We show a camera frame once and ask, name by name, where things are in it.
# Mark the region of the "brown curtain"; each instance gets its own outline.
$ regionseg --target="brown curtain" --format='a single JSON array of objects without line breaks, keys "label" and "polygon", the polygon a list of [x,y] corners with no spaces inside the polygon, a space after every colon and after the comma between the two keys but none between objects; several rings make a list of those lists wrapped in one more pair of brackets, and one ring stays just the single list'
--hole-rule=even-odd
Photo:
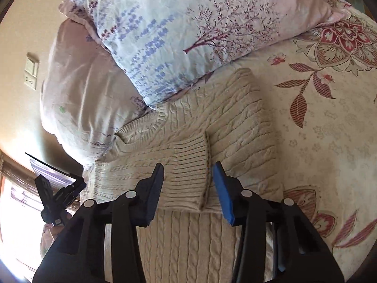
[{"label": "brown curtain", "polygon": [[[0,171],[1,174],[6,177],[9,181],[15,185],[21,187],[27,193],[38,195],[37,187],[35,186],[35,181],[29,175],[13,166],[11,163],[3,159],[1,155],[0,159]],[[52,186],[53,193],[56,194],[60,188]],[[69,209],[76,211],[80,207],[80,198],[78,197],[70,206]]]}]

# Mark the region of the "blue gripper pad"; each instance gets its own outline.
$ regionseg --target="blue gripper pad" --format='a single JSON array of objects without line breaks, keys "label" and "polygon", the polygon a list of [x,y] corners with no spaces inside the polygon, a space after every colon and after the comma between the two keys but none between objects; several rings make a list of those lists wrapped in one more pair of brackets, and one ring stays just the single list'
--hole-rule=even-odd
[{"label": "blue gripper pad", "polygon": [[233,226],[235,222],[233,200],[241,193],[243,187],[238,179],[225,174],[221,162],[216,162],[213,166],[213,181],[219,196],[222,214]]}]

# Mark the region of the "pillowcase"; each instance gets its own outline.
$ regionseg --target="pillowcase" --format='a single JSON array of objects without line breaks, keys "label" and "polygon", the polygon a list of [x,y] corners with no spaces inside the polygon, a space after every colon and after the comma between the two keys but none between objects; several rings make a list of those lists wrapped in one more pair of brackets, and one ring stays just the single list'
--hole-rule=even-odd
[{"label": "pillowcase", "polygon": [[88,169],[115,132],[146,105],[111,55],[70,19],[59,28],[40,95],[41,121],[64,150]]},{"label": "pillowcase", "polygon": [[60,11],[109,49],[151,107],[221,65],[344,16],[323,0],[64,0]]}]

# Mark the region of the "cable knit pattern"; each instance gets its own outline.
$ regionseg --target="cable knit pattern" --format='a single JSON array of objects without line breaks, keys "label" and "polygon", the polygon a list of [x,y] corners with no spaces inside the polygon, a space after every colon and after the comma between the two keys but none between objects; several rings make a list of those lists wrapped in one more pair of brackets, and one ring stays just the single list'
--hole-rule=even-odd
[{"label": "cable knit pattern", "polygon": [[[146,281],[230,282],[241,229],[223,219],[210,167],[221,161],[244,187],[282,198],[275,137],[251,71],[239,69],[221,83],[192,90],[117,135],[114,148],[90,173],[85,195],[98,202],[115,199],[149,177],[157,162],[164,165],[155,219],[138,228]],[[108,257],[108,241],[105,252]],[[266,280],[272,252],[268,234]]]}]

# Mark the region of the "electrical outlet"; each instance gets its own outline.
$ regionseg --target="electrical outlet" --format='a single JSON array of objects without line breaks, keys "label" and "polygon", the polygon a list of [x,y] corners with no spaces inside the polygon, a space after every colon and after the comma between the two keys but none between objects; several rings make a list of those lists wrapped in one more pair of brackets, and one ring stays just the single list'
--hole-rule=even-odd
[{"label": "electrical outlet", "polygon": [[37,90],[37,78],[25,72],[25,84],[33,90]]}]

